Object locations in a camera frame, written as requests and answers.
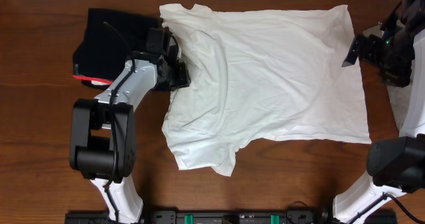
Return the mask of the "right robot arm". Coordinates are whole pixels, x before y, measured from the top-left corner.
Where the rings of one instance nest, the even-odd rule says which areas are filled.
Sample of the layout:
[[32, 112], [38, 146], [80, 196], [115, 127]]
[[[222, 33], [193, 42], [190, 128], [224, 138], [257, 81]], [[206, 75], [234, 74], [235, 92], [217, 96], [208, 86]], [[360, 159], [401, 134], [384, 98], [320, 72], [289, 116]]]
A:
[[396, 213], [382, 209], [390, 201], [421, 223], [399, 197], [424, 189], [424, 0], [401, 0], [379, 30], [356, 35], [342, 65], [366, 62], [384, 84], [410, 87], [406, 115], [398, 136], [373, 142], [365, 172], [322, 209], [318, 223], [396, 223]]

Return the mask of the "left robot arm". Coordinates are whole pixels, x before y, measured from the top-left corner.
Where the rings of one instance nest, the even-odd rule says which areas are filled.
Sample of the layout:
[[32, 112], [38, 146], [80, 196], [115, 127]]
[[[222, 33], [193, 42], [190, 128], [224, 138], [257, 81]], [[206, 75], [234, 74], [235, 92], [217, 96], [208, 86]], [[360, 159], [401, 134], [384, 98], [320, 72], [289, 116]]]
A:
[[70, 212], [66, 223], [140, 223], [142, 198], [132, 170], [137, 155], [135, 111], [151, 90], [187, 87], [190, 78], [181, 49], [134, 51], [113, 83], [93, 99], [73, 106], [70, 166], [100, 191], [105, 212]]

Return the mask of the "white t-shirt black logo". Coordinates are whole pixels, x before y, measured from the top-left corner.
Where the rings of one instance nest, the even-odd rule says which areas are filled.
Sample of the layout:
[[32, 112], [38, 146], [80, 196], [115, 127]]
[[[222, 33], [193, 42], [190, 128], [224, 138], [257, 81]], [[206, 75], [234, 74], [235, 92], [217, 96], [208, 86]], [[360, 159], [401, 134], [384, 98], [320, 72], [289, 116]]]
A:
[[370, 144], [361, 69], [342, 65], [354, 37], [346, 5], [159, 10], [191, 78], [172, 91], [162, 126], [180, 170], [230, 176], [237, 151], [260, 138]]

